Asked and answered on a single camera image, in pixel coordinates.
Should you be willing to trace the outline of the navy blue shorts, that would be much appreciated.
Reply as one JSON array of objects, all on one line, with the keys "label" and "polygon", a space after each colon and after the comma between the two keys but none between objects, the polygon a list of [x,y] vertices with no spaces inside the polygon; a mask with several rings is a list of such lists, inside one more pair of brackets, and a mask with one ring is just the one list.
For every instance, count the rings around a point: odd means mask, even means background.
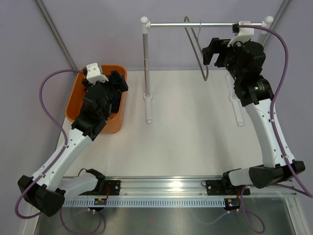
[{"label": "navy blue shorts", "polygon": [[118,90],[117,94],[113,96],[111,113],[118,113],[121,102],[120,74],[118,73],[118,71],[111,71],[109,80],[111,81],[112,85]]}]

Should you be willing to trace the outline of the grey clothes hanger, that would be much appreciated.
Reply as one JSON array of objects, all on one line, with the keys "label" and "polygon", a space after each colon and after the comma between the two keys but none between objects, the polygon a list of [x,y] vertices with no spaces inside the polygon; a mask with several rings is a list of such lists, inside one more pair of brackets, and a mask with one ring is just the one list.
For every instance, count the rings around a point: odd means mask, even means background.
[{"label": "grey clothes hanger", "polygon": [[198,63],[199,69],[201,71],[203,80],[207,81],[208,78],[209,78],[209,68],[208,68],[208,65],[205,65],[204,66],[205,69],[203,69],[201,60],[200,60],[199,55],[198,55],[198,51],[201,52],[201,46],[200,46],[200,43],[199,43],[199,35],[195,33],[193,28],[185,27],[184,29],[185,29],[185,32],[187,34],[188,40],[190,42],[190,45],[192,47],[192,50],[193,50],[193,53],[195,55],[196,61]]}]

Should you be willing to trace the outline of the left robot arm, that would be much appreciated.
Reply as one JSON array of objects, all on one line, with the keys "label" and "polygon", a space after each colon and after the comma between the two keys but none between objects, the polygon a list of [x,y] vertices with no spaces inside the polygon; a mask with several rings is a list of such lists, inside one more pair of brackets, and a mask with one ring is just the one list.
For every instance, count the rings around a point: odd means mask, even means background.
[{"label": "left robot arm", "polygon": [[100,195],[107,191],[106,177],[95,169],[71,180],[62,178],[77,157],[101,133],[112,113],[112,106],[119,96],[128,91],[126,76],[117,70],[109,76],[101,72],[91,73],[90,69],[82,72],[85,94],[81,97],[79,114],[69,132],[62,130],[65,142],[32,176],[23,175],[18,180],[21,195],[15,204],[17,217],[27,219],[19,212],[22,200],[31,204],[48,217],[56,214],[64,202],[72,197],[89,192]]}]

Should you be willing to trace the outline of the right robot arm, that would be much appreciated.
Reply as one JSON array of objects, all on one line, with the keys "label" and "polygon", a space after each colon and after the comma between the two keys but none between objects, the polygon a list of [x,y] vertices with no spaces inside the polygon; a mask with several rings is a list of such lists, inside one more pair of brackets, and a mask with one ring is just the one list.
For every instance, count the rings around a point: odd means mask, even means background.
[{"label": "right robot arm", "polygon": [[265,188],[289,180],[305,170],[303,161],[297,161],[288,148],[271,107],[274,94],[270,83],[261,75],[266,59],[260,43],[237,41],[229,45],[229,39],[213,38],[202,49],[203,63],[210,64],[218,55],[215,66],[226,68],[234,80],[234,93],[248,113],[254,126],[262,152],[262,164],[239,168],[223,174],[222,190],[233,194],[239,186],[253,185]]}]

